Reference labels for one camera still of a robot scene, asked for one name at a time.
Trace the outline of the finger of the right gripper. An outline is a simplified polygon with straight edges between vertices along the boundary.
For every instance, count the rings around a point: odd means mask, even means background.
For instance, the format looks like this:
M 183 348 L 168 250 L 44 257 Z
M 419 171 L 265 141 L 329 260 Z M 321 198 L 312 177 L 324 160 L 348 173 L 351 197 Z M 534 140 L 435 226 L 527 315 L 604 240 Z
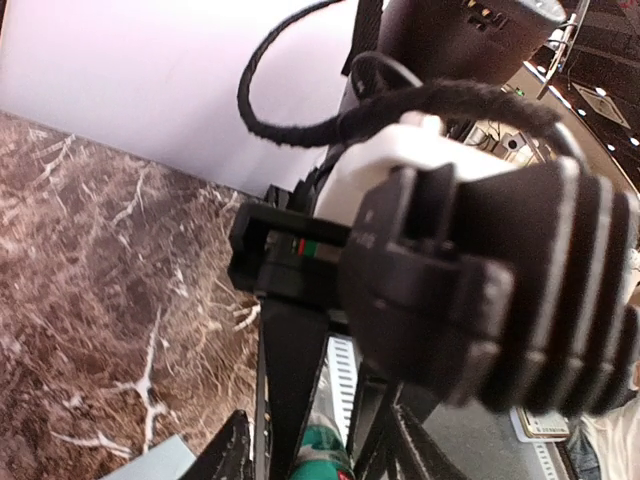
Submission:
M 259 479 L 287 479 L 294 469 L 322 370 L 328 336 L 326 312 L 284 300 L 262 302 L 270 447 Z

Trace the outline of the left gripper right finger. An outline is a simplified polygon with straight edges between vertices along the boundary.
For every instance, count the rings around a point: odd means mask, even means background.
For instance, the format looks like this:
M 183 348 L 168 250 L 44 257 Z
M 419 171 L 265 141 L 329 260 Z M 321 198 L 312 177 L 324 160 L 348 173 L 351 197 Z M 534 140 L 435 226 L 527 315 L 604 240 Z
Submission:
M 388 406 L 383 412 L 381 435 L 369 455 L 370 479 L 467 479 L 407 407 Z

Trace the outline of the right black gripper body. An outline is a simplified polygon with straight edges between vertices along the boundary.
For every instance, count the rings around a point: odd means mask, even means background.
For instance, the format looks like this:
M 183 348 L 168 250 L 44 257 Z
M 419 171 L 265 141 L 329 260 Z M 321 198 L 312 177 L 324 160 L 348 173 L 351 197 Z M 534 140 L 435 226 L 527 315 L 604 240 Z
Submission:
M 292 209 L 293 194 L 271 185 L 260 202 L 239 208 L 227 274 L 233 287 L 261 299 L 329 314 L 329 331 L 347 333 L 337 295 L 337 266 L 350 229 Z

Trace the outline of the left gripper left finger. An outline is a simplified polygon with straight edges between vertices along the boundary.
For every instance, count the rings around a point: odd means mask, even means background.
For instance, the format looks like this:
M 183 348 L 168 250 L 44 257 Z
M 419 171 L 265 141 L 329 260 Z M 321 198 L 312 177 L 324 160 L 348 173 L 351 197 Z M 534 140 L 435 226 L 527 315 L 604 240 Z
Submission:
M 244 410 L 235 410 L 187 469 L 187 480 L 252 479 L 251 436 Z

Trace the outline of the teal green envelope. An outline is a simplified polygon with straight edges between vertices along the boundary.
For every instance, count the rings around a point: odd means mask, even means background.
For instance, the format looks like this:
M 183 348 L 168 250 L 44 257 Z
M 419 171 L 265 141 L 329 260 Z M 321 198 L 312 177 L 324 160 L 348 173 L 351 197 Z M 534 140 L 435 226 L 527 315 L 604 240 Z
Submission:
M 101 480 L 176 480 L 196 456 L 179 435 L 173 435 Z

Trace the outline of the green white glue stick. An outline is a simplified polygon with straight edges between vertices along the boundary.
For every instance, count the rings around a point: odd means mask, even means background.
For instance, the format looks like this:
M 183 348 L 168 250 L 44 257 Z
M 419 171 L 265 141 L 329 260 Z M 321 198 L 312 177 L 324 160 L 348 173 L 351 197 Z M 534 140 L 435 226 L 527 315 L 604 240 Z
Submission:
M 339 431 L 329 425 L 309 425 L 294 462 L 290 480 L 352 480 L 351 459 Z

